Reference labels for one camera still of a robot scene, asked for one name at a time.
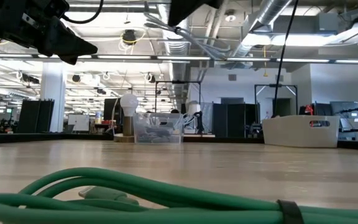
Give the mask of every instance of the plastic container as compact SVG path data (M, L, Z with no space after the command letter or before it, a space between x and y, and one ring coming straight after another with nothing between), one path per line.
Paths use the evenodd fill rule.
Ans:
M181 114L138 113L134 116L135 143L181 144Z
M290 147L337 147L338 116L285 116L262 121L265 144Z

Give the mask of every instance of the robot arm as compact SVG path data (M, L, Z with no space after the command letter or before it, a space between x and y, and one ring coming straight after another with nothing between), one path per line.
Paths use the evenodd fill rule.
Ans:
M79 56L98 48L60 21L68 9L65 0L0 0L0 38L74 65Z

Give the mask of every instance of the table surface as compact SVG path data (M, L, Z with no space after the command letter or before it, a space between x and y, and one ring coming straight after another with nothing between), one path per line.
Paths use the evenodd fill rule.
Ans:
M358 208L358 151L263 144L124 144L42 141L0 144L0 192L49 173L103 167L162 182L300 205ZM81 188L58 196L79 198ZM158 205L141 200L145 206Z

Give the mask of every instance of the whiteboard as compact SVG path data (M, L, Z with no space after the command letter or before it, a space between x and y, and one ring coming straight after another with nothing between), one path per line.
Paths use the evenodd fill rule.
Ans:
M90 116L81 114L68 115L68 125L74 125L73 131L89 131Z

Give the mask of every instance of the clear plastic bin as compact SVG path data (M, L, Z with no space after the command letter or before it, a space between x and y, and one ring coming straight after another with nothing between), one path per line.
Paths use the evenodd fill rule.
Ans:
M181 114L137 113L134 116L135 143L181 144Z

